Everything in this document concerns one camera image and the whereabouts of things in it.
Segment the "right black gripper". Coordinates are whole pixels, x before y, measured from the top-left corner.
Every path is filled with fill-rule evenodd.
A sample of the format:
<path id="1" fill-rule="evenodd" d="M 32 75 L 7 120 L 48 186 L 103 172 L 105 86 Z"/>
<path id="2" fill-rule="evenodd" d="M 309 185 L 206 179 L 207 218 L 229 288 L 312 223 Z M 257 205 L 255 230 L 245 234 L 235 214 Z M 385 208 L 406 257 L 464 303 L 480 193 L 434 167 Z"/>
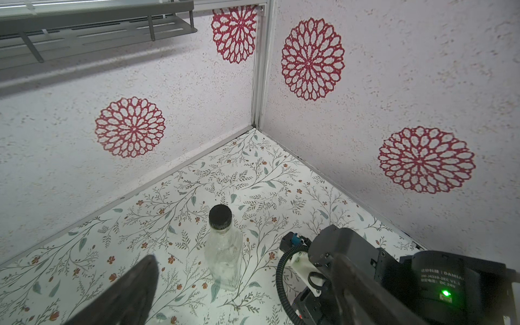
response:
<path id="1" fill-rule="evenodd" d="M 396 261 L 386 250 L 375 248 L 354 230 L 335 225 L 326 227 L 311 240 L 309 260 L 325 275 L 327 281 L 321 296 L 315 297 L 307 287 L 292 302 L 296 317 L 305 324 L 339 324 L 339 311 L 330 274 L 336 254 L 348 258 L 363 274 L 380 284 L 405 306 L 413 298 L 411 271 Z"/>

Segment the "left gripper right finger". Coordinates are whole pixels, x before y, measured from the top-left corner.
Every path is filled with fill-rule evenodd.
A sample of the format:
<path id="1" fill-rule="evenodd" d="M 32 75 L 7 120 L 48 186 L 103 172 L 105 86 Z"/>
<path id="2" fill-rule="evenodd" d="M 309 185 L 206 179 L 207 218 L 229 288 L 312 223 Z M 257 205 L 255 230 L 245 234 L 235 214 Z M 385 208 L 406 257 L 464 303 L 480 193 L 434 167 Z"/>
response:
<path id="1" fill-rule="evenodd" d="M 336 254 L 331 270 L 341 324 L 425 324 L 343 255 Z"/>

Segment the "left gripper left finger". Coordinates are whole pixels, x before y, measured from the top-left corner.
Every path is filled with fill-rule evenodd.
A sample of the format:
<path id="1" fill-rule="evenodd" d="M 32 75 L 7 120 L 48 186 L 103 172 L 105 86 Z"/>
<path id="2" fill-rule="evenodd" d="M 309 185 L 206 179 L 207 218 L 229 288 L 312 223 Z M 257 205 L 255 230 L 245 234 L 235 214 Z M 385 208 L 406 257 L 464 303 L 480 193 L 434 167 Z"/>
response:
<path id="1" fill-rule="evenodd" d="M 158 285 L 158 262 L 147 255 L 67 324 L 145 324 Z"/>

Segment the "clear bottle with red label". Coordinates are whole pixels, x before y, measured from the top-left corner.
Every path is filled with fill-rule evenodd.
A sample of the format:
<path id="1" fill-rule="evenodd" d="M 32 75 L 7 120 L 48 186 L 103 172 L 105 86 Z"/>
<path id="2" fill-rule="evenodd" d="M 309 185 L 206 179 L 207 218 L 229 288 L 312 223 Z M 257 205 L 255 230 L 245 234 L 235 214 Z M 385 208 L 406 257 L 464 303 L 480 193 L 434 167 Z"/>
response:
<path id="1" fill-rule="evenodd" d="M 209 211 L 209 226 L 204 257 L 211 276 L 220 289 L 236 291 L 242 275 L 242 232 L 234 225 L 231 209 L 224 204 Z"/>

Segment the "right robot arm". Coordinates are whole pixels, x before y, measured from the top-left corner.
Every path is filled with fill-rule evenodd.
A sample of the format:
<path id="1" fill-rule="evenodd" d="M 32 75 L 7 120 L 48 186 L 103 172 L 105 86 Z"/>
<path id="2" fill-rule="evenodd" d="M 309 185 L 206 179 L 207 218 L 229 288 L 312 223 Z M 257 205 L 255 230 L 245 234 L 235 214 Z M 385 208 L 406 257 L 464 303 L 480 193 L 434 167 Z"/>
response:
<path id="1" fill-rule="evenodd" d="M 505 264 L 441 251 L 395 259 L 349 228 L 326 227 L 313 240 L 290 233 L 285 249 L 303 245 L 288 264 L 306 288 L 291 303 L 306 324 L 339 324 L 330 273 L 336 254 L 429 324 L 518 324 L 513 283 L 519 274 Z"/>

